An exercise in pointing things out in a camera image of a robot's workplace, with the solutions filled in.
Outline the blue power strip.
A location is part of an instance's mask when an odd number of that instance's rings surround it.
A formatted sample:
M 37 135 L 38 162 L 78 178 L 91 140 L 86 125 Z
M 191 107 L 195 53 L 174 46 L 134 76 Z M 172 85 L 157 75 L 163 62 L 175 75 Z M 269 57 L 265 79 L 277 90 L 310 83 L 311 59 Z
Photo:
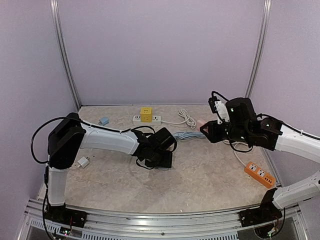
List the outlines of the blue power strip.
M 185 132 L 175 132 L 172 134 L 173 137 L 175 138 L 176 143 L 173 145 L 173 151 L 175 151 L 175 149 L 178 146 L 178 142 L 179 141 L 188 141 L 188 140 L 192 140 L 192 139 L 204 139 L 205 135 L 202 134 L 200 131 L 195 131 L 195 132 L 190 132 L 190 131 L 185 131 Z

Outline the orange power strip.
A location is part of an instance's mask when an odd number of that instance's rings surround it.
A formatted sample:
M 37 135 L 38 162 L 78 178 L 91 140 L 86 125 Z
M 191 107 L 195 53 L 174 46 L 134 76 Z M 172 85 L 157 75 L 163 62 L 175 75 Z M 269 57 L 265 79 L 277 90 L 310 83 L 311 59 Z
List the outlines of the orange power strip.
M 252 161 L 245 163 L 239 157 L 238 154 L 247 154 L 253 150 L 253 147 L 244 150 L 239 149 L 238 146 L 248 147 L 247 143 L 239 141 L 230 142 L 229 140 L 224 140 L 223 143 L 231 147 L 234 156 L 243 165 L 243 170 L 246 174 L 248 174 L 249 177 L 253 178 L 267 189 L 271 189 L 274 186 L 274 184 L 276 183 L 276 179 L 269 172 L 265 171 Z

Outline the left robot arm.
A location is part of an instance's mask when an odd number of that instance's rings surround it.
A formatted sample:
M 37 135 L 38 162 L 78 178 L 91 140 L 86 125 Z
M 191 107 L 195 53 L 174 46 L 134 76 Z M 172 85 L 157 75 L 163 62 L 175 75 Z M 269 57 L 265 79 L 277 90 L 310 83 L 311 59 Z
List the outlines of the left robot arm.
M 35 138 L 40 130 L 55 121 L 59 124 L 47 138 L 48 158 L 39 160 L 34 150 Z M 142 129 L 142 125 L 123 130 L 95 125 L 82 120 L 75 112 L 42 124 L 31 137 L 30 152 L 38 164 L 45 165 L 45 199 L 50 214 L 61 223 L 70 218 L 70 211 L 65 207 L 67 175 L 80 149 L 123 153 L 144 162 L 142 167 L 147 170 L 170 169 L 178 145 L 175 137 L 165 127 L 156 131 L 149 126 L 150 132 L 143 132 Z

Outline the pink plug adapter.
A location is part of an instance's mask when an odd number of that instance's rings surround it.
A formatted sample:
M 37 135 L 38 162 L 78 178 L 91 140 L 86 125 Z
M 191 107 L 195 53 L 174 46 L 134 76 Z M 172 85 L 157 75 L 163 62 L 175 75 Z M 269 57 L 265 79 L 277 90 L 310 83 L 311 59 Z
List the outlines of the pink plug adapter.
M 198 119 L 198 120 L 196 121 L 196 129 L 197 129 L 198 131 L 200 131 L 200 128 L 201 128 L 202 126 L 204 126 L 206 123 L 207 123 L 207 121 L 202 120 L 202 119 Z

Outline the white power strip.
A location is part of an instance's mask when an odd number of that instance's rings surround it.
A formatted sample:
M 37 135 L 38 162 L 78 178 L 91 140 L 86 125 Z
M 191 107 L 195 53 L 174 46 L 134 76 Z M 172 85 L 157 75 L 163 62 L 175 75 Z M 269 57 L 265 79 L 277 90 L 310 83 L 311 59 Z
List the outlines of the white power strip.
M 134 126 L 160 126 L 161 124 L 169 124 L 169 125 L 183 125 L 186 124 L 189 128 L 195 129 L 196 128 L 196 120 L 190 116 L 188 111 L 184 108 L 178 111 L 178 116 L 183 118 L 180 122 L 172 122 L 163 120 L 160 115 L 154 115 L 152 109 L 152 122 L 141 122 L 140 112 L 139 115 L 134 115 L 132 117 L 132 123 Z

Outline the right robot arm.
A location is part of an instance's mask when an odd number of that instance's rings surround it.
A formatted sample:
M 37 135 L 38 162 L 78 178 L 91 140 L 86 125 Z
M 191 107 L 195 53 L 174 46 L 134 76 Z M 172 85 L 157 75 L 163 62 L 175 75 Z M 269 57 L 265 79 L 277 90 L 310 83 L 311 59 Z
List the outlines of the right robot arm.
M 210 97 L 209 105 L 217 120 L 208 121 L 199 129 L 211 143 L 241 142 L 249 148 L 261 147 L 270 151 L 291 153 L 305 159 L 320 161 L 320 138 L 284 123 L 267 114 L 256 114 L 249 98 L 237 97 L 226 103 Z M 294 203 L 320 194 L 320 173 L 288 185 L 273 188 L 266 203 L 256 210 L 256 218 L 266 222 L 277 208 L 282 210 Z

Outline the yellow cube socket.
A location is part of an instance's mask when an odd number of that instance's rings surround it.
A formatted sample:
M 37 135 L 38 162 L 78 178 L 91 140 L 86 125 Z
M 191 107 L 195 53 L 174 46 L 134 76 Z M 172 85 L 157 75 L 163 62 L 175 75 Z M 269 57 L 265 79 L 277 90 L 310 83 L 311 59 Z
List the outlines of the yellow cube socket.
M 140 109 L 140 121 L 142 123 L 151 123 L 153 119 L 152 107 L 142 107 Z

